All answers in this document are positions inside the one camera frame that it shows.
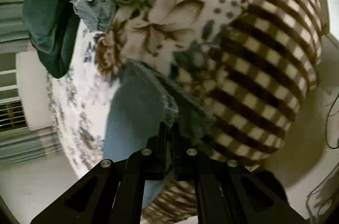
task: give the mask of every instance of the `curtain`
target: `curtain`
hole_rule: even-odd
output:
[[[28,161],[62,150],[53,127],[35,131],[28,128],[0,133],[0,166]]]
[[[0,54],[27,51],[28,29],[23,23],[24,0],[0,0]]]

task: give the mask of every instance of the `checkered fabric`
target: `checkered fabric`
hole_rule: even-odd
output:
[[[178,83],[217,118],[198,148],[254,170],[284,145],[307,92],[319,82],[322,33],[319,0],[247,3],[222,28],[221,47],[209,51],[208,70],[180,69]],[[142,221],[175,223],[196,215],[195,204],[193,185],[171,181],[143,210]]]

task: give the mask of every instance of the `vent grille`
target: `vent grille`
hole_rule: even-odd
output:
[[[0,104],[0,132],[27,127],[21,101]]]

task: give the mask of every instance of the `blue crumpled fabric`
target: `blue crumpled fabric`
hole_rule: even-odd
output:
[[[214,117],[198,101],[144,63],[128,59],[119,78],[121,86],[107,118],[104,158],[117,162],[145,148],[148,138],[158,135],[160,122],[168,128],[178,122],[180,134],[193,145],[214,124]],[[171,172],[165,181],[146,181],[143,208],[157,197],[170,176]]]
[[[74,12],[92,31],[108,31],[117,10],[113,0],[71,0],[71,3]]]

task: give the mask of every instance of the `floral bedsheet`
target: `floral bedsheet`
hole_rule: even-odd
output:
[[[68,73],[47,77],[54,127],[79,178],[102,159],[106,119],[119,87],[118,79],[104,77],[94,63],[101,34],[81,20]]]

